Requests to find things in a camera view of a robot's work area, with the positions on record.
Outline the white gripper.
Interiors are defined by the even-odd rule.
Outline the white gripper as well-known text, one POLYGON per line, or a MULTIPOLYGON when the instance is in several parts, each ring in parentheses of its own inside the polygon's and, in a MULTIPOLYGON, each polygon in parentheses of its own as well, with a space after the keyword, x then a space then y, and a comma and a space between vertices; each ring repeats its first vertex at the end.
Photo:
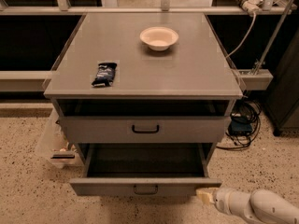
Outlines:
POLYGON ((250 194, 232 188, 200 188, 196 196, 203 204, 215 204, 223 214, 237 217, 248 217, 252 213, 250 194))

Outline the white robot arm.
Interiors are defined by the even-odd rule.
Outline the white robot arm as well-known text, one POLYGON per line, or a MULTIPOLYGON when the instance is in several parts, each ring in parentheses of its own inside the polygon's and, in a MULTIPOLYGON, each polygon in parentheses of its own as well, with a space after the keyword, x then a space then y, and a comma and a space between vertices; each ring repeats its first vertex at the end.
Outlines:
POLYGON ((213 204, 219 212, 240 217, 248 224, 299 224, 299 208, 270 190, 247 193, 205 188, 197 189, 196 195, 204 204, 213 204))

